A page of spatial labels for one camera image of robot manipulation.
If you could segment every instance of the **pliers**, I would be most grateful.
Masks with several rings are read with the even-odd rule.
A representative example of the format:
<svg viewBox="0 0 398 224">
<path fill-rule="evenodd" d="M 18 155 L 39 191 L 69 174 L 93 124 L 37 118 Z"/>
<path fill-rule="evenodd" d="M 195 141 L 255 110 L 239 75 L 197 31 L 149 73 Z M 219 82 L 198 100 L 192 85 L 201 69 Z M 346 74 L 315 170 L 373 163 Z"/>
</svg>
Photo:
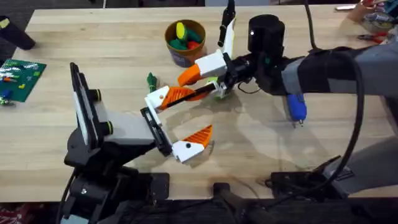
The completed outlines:
<svg viewBox="0 0 398 224">
<path fill-rule="evenodd" d="M 363 35 L 359 35 L 357 38 L 359 40 L 371 40 L 377 44 L 381 44 L 385 37 L 387 37 L 387 32 L 380 32 L 377 34 L 363 34 Z"/>
</svg>

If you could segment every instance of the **green lego board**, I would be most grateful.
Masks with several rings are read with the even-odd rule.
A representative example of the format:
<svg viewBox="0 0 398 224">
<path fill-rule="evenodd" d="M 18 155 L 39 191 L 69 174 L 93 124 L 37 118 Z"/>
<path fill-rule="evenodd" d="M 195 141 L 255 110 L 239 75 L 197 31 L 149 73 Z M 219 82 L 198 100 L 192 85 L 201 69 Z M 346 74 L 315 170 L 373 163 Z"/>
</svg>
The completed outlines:
<svg viewBox="0 0 398 224">
<path fill-rule="evenodd" d="M 42 76 L 45 66 L 42 63 L 7 59 L 0 67 L 0 78 L 9 77 L 16 82 L 0 82 L 0 95 L 4 90 L 11 90 L 9 100 L 25 102 L 37 80 Z"/>
</svg>

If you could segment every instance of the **red object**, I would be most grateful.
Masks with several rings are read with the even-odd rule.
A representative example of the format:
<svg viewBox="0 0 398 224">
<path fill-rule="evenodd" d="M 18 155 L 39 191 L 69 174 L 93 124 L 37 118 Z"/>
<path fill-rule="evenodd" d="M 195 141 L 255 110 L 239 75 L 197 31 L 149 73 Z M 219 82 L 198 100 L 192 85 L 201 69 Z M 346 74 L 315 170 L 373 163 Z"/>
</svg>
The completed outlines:
<svg viewBox="0 0 398 224">
<path fill-rule="evenodd" d="M 380 33 L 377 33 L 377 34 L 374 34 L 374 35 L 372 35 L 372 34 L 364 34 L 364 35 L 359 35 L 358 36 L 358 39 L 359 40 L 371 40 L 371 41 L 373 41 L 373 42 L 375 42 L 375 43 L 377 43 L 377 44 L 381 44 L 381 42 L 383 42 L 384 41 L 384 37 L 386 37 L 387 36 L 387 32 L 380 32 Z"/>
<path fill-rule="evenodd" d="M 373 5 L 373 0 L 364 0 L 362 1 L 362 5 L 365 7 L 371 7 Z"/>
<path fill-rule="evenodd" d="M 198 42 L 188 41 L 187 47 L 188 47 L 188 50 L 192 50 L 192 49 L 198 47 L 199 45 L 200 44 L 198 44 Z"/>
<path fill-rule="evenodd" d="M 9 77 L 3 77 L 2 80 L 3 82 L 17 82 L 17 80 Z"/>
</svg>

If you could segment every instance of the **blue object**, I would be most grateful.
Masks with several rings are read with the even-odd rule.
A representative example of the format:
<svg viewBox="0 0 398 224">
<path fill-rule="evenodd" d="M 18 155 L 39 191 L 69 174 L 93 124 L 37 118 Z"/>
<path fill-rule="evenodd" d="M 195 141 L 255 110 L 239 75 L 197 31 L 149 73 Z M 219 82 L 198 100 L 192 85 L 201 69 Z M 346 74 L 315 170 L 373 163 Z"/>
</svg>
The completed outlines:
<svg viewBox="0 0 398 224">
<path fill-rule="evenodd" d="M 287 106 L 289 107 L 292 121 L 299 122 L 303 126 L 303 121 L 307 117 L 307 107 L 303 94 L 287 95 Z"/>
<path fill-rule="evenodd" d="M 4 90 L 0 96 L 4 99 L 9 99 L 11 97 L 12 91 L 11 90 Z"/>
</svg>

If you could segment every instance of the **yellow object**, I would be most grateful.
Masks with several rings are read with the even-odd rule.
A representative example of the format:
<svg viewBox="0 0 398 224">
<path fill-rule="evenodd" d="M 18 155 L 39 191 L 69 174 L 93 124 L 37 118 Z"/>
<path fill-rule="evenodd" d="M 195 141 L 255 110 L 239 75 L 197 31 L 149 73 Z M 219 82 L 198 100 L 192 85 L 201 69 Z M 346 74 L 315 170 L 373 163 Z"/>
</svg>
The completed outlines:
<svg viewBox="0 0 398 224">
<path fill-rule="evenodd" d="M 107 122 L 107 124 L 108 124 L 109 133 L 110 133 L 110 134 L 113 134 L 113 127 L 112 127 L 112 124 L 111 124 L 109 121 Z"/>
<path fill-rule="evenodd" d="M 180 39 L 180 40 L 187 39 L 187 30 L 182 22 L 177 23 L 177 27 L 175 28 L 175 31 L 177 33 L 178 39 Z"/>
<path fill-rule="evenodd" d="M 0 21 L 0 29 L 6 28 L 8 26 L 8 24 L 10 24 L 9 19 L 4 19 L 4 20 Z"/>
<path fill-rule="evenodd" d="M 101 101 L 101 94 L 100 94 L 100 91 L 97 89 L 96 92 L 97 92 L 98 101 Z"/>
</svg>

